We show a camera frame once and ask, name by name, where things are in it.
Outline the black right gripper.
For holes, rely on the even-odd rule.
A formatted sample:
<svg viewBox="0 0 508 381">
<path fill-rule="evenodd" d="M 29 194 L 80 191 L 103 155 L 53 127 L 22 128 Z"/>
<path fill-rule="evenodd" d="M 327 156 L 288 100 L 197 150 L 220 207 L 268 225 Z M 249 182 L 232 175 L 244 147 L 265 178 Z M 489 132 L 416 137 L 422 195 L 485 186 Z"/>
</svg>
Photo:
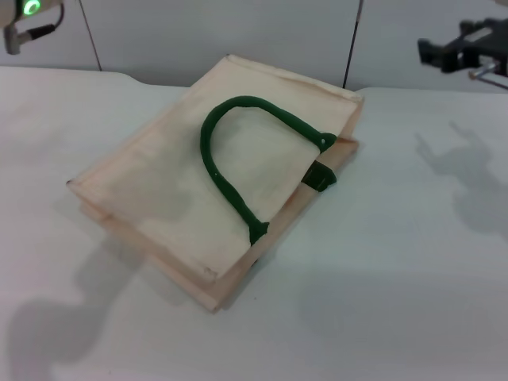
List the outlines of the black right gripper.
<svg viewBox="0 0 508 381">
<path fill-rule="evenodd" d="M 421 64 L 444 73 L 494 64 L 494 73 L 508 78 L 508 18 L 462 21 L 460 35 L 446 45 L 419 39 L 418 55 Z"/>
</svg>

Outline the dark green vegetable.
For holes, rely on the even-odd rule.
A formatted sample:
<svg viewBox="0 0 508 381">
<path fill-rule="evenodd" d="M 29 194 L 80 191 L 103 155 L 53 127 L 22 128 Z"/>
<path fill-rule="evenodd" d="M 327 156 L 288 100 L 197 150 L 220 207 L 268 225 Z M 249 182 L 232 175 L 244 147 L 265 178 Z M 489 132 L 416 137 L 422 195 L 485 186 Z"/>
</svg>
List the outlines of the dark green vegetable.
<svg viewBox="0 0 508 381">
<path fill-rule="evenodd" d="M 237 107 L 257 108 L 267 112 L 315 145 L 321 153 L 326 152 L 335 144 L 337 136 L 332 133 L 321 133 L 302 119 L 294 116 L 286 110 L 279 108 L 265 99 L 255 96 L 242 95 L 230 98 L 218 106 L 215 106 L 208 113 L 200 130 L 200 154 L 202 162 L 217 189 L 248 226 L 249 241 L 251 244 L 255 244 L 262 236 L 267 234 L 269 224 L 267 222 L 260 221 L 248 208 L 236 188 L 217 168 L 211 151 L 212 134 L 218 122 L 230 110 Z"/>
</svg>

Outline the beige canvas tote bag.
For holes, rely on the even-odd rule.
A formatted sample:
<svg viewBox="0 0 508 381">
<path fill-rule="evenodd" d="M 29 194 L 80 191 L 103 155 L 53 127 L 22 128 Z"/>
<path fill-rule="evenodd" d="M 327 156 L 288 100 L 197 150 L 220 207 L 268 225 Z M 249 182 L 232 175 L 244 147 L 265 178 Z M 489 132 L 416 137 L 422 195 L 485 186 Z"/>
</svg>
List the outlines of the beige canvas tote bag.
<svg viewBox="0 0 508 381">
<path fill-rule="evenodd" d="M 242 95 L 265 99 L 337 136 L 321 153 L 261 109 L 237 107 L 218 122 L 211 139 L 214 162 L 248 208 L 269 224 L 255 244 L 200 154 L 208 113 Z M 302 183 L 312 163 L 336 174 L 356 152 L 353 132 L 363 104 L 356 92 L 228 55 L 160 117 L 70 180 L 68 188 L 86 215 L 155 260 L 196 302 L 216 311 L 320 194 Z"/>
</svg>

